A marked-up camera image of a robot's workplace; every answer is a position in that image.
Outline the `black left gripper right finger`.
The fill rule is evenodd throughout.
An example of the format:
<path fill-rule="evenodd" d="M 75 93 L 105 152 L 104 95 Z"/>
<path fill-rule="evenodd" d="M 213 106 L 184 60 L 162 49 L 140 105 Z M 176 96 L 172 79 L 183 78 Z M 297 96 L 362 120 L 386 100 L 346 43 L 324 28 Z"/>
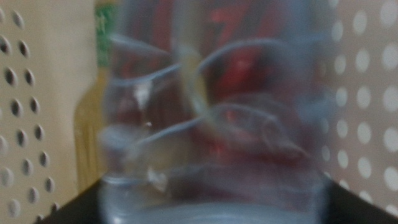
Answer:
<path fill-rule="evenodd" d="M 326 224 L 397 224 L 397 218 L 332 182 Z"/>

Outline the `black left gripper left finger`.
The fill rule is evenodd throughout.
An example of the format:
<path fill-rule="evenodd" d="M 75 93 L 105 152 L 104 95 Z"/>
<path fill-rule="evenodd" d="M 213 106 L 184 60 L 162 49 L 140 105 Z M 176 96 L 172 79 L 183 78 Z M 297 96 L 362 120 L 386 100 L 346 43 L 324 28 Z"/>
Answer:
<path fill-rule="evenodd" d="M 38 224 L 100 224 L 98 193 L 100 181 L 83 191 L 71 202 L 52 212 Z"/>

